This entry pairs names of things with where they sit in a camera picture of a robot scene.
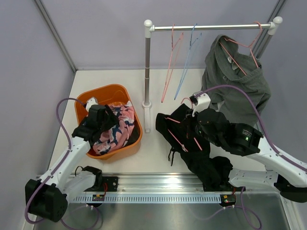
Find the black shorts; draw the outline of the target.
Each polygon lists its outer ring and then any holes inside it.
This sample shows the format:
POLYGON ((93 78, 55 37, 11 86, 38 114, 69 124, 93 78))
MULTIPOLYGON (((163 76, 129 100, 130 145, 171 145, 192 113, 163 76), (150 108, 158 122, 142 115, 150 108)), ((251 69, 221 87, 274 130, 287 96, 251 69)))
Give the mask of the black shorts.
MULTIPOLYGON (((161 134, 161 118, 158 113, 155 120, 155 128, 161 134)), ((171 147, 168 160, 173 164, 174 155, 171 147)), ((229 173, 233 169, 230 160, 226 157, 210 157, 209 150, 195 153, 179 153, 187 168, 202 182, 204 191, 233 191, 233 186, 228 182, 229 173)))

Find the pink shark print shorts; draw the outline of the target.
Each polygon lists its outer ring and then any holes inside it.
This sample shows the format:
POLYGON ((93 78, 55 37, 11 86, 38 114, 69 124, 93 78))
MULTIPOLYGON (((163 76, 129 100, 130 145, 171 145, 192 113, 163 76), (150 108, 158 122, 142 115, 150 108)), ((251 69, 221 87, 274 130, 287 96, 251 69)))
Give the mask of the pink shark print shorts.
POLYGON ((97 155, 105 155, 126 146, 135 127, 134 107, 131 101, 127 101, 126 104, 112 103, 108 106, 118 119, 118 124, 103 132, 93 145, 97 155))

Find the blue wire hanger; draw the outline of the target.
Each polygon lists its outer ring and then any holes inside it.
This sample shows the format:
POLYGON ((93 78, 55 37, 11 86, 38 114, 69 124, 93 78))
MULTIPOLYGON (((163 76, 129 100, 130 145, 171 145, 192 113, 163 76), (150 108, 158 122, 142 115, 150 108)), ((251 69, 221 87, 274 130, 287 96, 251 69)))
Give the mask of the blue wire hanger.
POLYGON ((179 84, 178 84, 178 87, 177 87, 177 90, 176 90, 176 93, 175 93, 175 96, 174 96, 174 100, 177 98, 179 92, 180 92, 180 89, 182 87, 182 84, 184 82, 184 79, 186 77, 186 74, 188 72, 188 69, 191 65, 191 62, 192 60, 194 59, 194 56, 195 56, 195 53, 198 49, 198 46, 199 46, 199 41, 202 37, 202 33, 200 33, 197 37, 193 38, 193 33, 194 31, 196 30, 196 26, 198 24, 194 24, 192 30, 191 30, 191 33, 190 33, 190 40, 189 40, 189 50, 188 50, 188 54, 187 54, 187 58, 186 58, 186 61, 185 61, 185 65, 184 65, 184 68, 183 68, 183 71, 182 71, 182 74, 181 74, 181 78, 180 78, 180 81, 179 81, 179 84))

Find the olive green shorts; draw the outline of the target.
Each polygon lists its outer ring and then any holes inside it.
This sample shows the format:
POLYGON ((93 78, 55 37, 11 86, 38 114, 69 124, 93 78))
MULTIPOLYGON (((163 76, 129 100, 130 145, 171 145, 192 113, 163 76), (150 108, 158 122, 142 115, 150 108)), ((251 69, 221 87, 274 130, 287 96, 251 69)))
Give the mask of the olive green shorts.
POLYGON ((131 133, 131 135, 128 139, 126 146, 130 146, 130 145, 134 144, 138 140, 139 136, 140 136, 139 127, 137 125, 135 125, 134 129, 133 129, 133 131, 132 131, 132 133, 131 133))

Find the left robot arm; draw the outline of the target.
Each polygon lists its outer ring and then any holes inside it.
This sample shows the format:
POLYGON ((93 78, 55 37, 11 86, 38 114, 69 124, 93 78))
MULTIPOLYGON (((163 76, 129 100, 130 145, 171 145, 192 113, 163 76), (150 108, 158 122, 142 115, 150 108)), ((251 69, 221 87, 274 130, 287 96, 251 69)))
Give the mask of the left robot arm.
POLYGON ((108 105, 94 104, 89 108, 88 115, 68 137, 68 147, 60 158, 39 179, 30 179, 25 185, 24 216, 28 223, 36 223, 30 220, 29 214, 58 222, 64 216, 68 204, 80 193, 106 188, 102 171, 92 166, 84 167, 73 179, 69 177, 101 134, 116 124, 118 118, 108 105))

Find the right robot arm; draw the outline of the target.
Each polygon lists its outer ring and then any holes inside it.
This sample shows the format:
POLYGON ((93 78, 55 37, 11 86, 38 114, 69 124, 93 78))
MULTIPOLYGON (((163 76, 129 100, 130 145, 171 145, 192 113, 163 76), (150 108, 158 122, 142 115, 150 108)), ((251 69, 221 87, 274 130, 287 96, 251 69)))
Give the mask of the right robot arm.
POLYGON ((213 109, 193 113, 189 110, 181 122, 188 135, 196 135, 230 154, 247 157, 262 163, 266 170, 244 171, 233 168, 217 178, 222 190, 234 187, 274 189, 288 200, 307 201, 307 164, 286 153, 254 127, 230 123, 213 109))

